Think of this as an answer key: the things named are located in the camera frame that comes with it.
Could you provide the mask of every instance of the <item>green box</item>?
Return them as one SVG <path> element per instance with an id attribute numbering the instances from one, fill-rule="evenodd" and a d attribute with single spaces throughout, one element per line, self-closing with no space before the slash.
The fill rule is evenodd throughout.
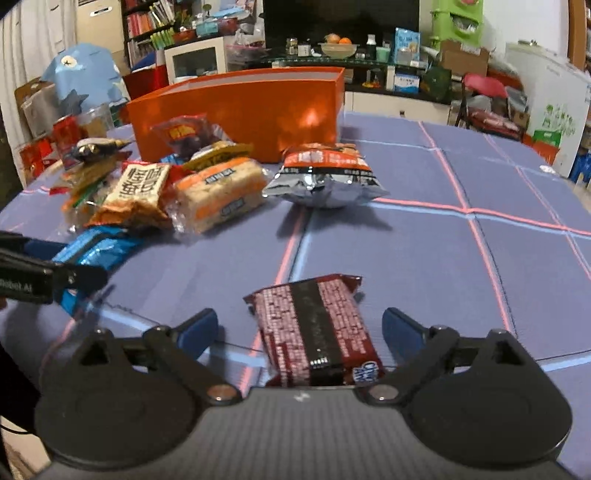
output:
<path id="1" fill-rule="evenodd" d="M 534 142 L 543 142 L 555 147 L 560 146 L 562 134 L 560 132 L 551 132 L 550 130 L 535 130 L 532 137 Z"/>

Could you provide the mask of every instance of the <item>blue tablecloth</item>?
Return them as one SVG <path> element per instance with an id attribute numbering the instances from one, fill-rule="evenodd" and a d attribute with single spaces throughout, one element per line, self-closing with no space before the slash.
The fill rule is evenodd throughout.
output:
<path id="1" fill-rule="evenodd" d="M 77 324 L 55 305 L 10 302 L 0 314 L 2 344 L 35 382 L 42 366 L 49 381 L 96 326 L 136 336 L 211 307 L 223 329 L 201 360 L 247 390 L 266 374 L 243 296 L 315 275 L 362 275 L 361 312 L 389 367 L 381 315 L 390 306 L 467 336 L 510 330 L 571 402 L 575 425 L 562 459 L 590 476 L 591 217 L 566 181 L 543 172 L 528 147 L 464 129 L 347 113 L 342 132 L 387 197 L 313 213 L 274 203 L 192 245 L 162 239 L 116 272 L 102 310 Z M 63 198 L 47 194 L 53 181 L 19 195 L 0 213 L 0 229 L 66 240 Z"/>

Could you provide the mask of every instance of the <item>wall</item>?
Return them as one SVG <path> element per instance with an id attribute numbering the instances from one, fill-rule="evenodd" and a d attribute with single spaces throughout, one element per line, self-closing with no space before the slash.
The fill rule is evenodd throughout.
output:
<path id="1" fill-rule="evenodd" d="M 507 42 L 536 40 L 566 57 L 569 44 L 568 0 L 483 0 L 485 31 L 482 46 L 499 53 Z M 433 0 L 421 0 L 420 28 L 431 32 Z"/>

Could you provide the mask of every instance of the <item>snack package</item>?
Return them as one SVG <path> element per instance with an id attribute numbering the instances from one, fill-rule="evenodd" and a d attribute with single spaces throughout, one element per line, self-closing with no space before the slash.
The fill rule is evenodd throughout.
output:
<path id="1" fill-rule="evenodd" d="M 161 203 L 170 167 L 162 163 L 130 164 L 87 226 L 170 226 Z"/>
<path id="2" fill-rule="evenodd" d="M 384 373 L 353 298 L 360 284 L 361 277 L 332 274 L 244 298 L 275 373 L 267 386 L 362 385 Z"/>
<path id="3" fill-rule="evenodd" d="M 318 208 L 363 204 L 388 192 L 354 144 L 306 144 L 289 148 L 263 190 L 269 197 Z"/>
<path id="4" fill-rule="evenodd" d="M 255 160 L 234 158 L 177 182 L 178 202 L 192 230 L 203 233 L 261 205 L 267 175 Z"/>
<path id="5" fill-rule="evenodd" d="M 70 155 L 84 163 L 92 163 L 114 155 L 131 144 L 116 138 L 84 138 L 72 148 Z"/>
<path id="6" fill-rule="evenodd" d="M 220 140 L 202 148 L 191 156 L 191 160 L 183 165 L 185 170 L 201 171 L 235 157 L 247 157 L 252 153 L 252 144 L 234 143 Z"/>
<path id="7" fill-rule="evenodd" d="M 140 238 L 130 236 L 125 230 L 110 226 L 97 226 L 83 232 L 76 240 L 62 249 L 54 258 L 57 263 L 95 265 L 107 272 L 121 265 L 142 244 Z M 86 299 L 76 290 L 66 290 L 61 300 L 62 308 L 73 316 Z"/>
<path id="8" fill-rule="evenodd" d="M 205 115 L 182 115 L 155 125 L 152 130 L 173 149 L 179 157 L 189 159 L 207 145 L 221 140 Z"/>

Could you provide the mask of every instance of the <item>pink stripe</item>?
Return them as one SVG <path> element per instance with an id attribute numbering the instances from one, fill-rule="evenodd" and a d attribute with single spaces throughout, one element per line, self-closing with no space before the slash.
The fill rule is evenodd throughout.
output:
<path id="1" fill-rule="evenodd" d="M 449 166 L 449 163 L 447 162 L 445 155 L 443 155 L 443 152 L 437 146 L 437 144 L 435 143 L 435 140 L 433 140 L 433 138 L 429 135 L 429 133 L 425 129 L 423 123 L 419 122 L 418 126 L 421 127 L 421 130 L 423 130 L 423 133 L 425 134 L 425 136 L 429 140 L 431 146 L 435 149 L 433 151 L 436 153 L 437 158 L 439 159 L 439 162 L 441 163 L 441 166 L 443 167 L 443 170 L 445 171 L 450 182 L 452 183 L 453 189 L 456 191 L 457 198 L 460 200 L 460 204 L 462 204 L 462 208 L 464 208 L 464 210 L 469 210 L 468 202 L 467 202 L 466 198 L 464 197 L 462 189 L 457 181 L 457 178 L 456 178 L 454 172 L 452 171 L 452 168 Z M 499 311 L 501 312 L 501 318 L 503 320 L 503 325 L 505 326 L 505 330 L 510 332 L 510 331 L 512 331 L 512 329 L 511 329 L 511 323 L 509 320 L 509 314 L 507 313 L 504 295 L 502 293 L 501 286 L 499 284 L 499 279 L 497 276 L 498 273 L 496 273 L 496 269 L 492 265 L 492 260 L 489 255 L 490 252 L 489 252 L 488 248 L 486 247 L 484 240 L 482 239 L 482 237 L 480 235 L 480 232 L 476 228 L 474 220 L 469 219 L 468 223 L 470 224 L 470 229 L 472 230 L 472 234 L 474 236 L 474 239 L 476 240 L 476 244 L 478 245 L 478 250 L 480 251 L 480 255 L 482 256 L 482 260 L 484 261 L 484 265 L 486 267 L 486 272 L 488 273 L 488 276 L 491 280 L 492 288 L 495 292 L 496 303 L 499 307 Z"/>
<path id="2" fill-rule="evenodd" d="M 62 344 L 68 339 L 68 337 L 70 336 L 70 332 L 74 329 L 75 326 L 76 321 L 72 317 L 70 317 L 70 320 L 62 330 L 61 335 L 49 346 L 47 352 L 45 352 L 45 355 L 43 355 L 43 359 L 41 360 L 41 366 L 39 367 L 39 389 L 41 389 L 43 372 L 45 371 L 47 364 L 51 360 L 51 357 L 56 353 L 58 348 L 61 347 Z"/>
<path id="3" fill-rule="evenodd" d="M 298 218 L 295 221 L 296 223 L 294 225 L 294 229 L 291 233 L 290 239 L 287 242 L 287 246 L 285 247 L 285 252 L 283 253 L 281 264 L 279 266 L 277 275 L 275 276 L 275 281 L 273 282 L 273 285 L 280 285 L 287 280 L 286 276 L 289 270 L 291 256 L 293 254 L 294 248 L 296 247 L 298 234 L 301 231 L 301 226 L 304 222 L 305 215 L 306 211 L 303 208 L 301 208 L 300 214 L 298 215 Z M 256 356 L 258 352 L 261 350 L 261 346 L 261 335 L 260 333 L 257 333 L 254 341 L 252 342 L 251 351 L 248 355 L 253 357 Z M 245 367 L 245 369 L 242 371 L 239 387 L 240 391 L 242 392 L 242 395 L 246 395 L 248 393 L 253 372 L 253 367 Z"/>
<path id="4" fill-rule="evenodd" d="M 527 223 L 528 225 L 539 226 L 542 228 L 562 231 L 562 232 L 572 232 L 578 233 L 579 235 L 589 236 L 591 237 L 591 232 L 586 230 L 578 230 L 576 228 L 571 228 L 566 225 L 562 224 L 555 224 L 555 223 L 546 223 L 546 222 L 539 222 L 537 220 L 532 220 L 530 218 L 519 217 L 515 215 L 510 215 L 509 213 L 499 212 L 497 210 L 489 210 L 484 208 L 462 208 L 456 207 L 455 205 L 445 205 L 442 203 L 430 203 L 430 202 L 418 202 L 416 200 L 398 200 L 398 199 L 388 199 L 388 198 L 378 198 L 375 199 L 374 202 L 378 203 L 391 203 L 393 205 L 401 205 L 401 206 L 409 206 L 409 207 L 423 207 L 423 208 L 432 208 L 437 210 L 452 210 L 454 212 L 461 213 L 463 215 L 467 215 L 469 213 L 475 214 L 482 214 L 482 215 L 491 215 L 496 216 L 499 218 L 505 218 L 507 220 L 513 220 L 514 222 L 520 223 Z"/>
<path id="5" fill-rule="evenodd" d="M 525 182 L 525 184 L 528 186 L 528 188 L 532 191 L 532 193 L 535 195 L 535 197 L 540 201 L 540 203 L 544 206 L 546 211 L 550 214 L 550 216 L 552 217 L 552 220 L 554 220 L 556 222 L 556 224 L 562 225 L 562 222 L 558 218 L 558 214 L 554 211 L 552 206 L 546 201 L 544 196 L 541 194 L 541 192 L 539 192 L 539 190 L 531 182 L 531 180 L 521 171 L 521 169 L 512 160 L 512 158 L 509 155 L 507 155 L 507 153 L 505 153 L 505 151 L 503 151 L 503 149 L 501 149 L 491 137 L 489 137 L 488 135 L 485 135 L 484 138 L 486 138 L 486 141 L 490 144 L 490 146 L 492 148 L 495 149 L 495 151 L 501 157 L 503 157 L 506 161 L 508 161 L 509 163 L 511 163 L 513 165 L 513 167 L 517 170 L 517 173 L 522 178 L 522 180 Z M 591 273 L 589 272 L 589 269 L 585 265 L 585 262 L 583 260 L 582 253 L 579 250 L 579 247 L 576 245 L 576 243 L 573 242 L 573 239 L 570 236 L 567 236 L 566 239 L 569 243 L 570 249 L 573 251 L 574 256 L 577 259 L 577 262 L 579 262 L 579 265 L 583 268 L 583 271 L 587 275 L 587 278 L 589 280 L 591 280 Z"/>

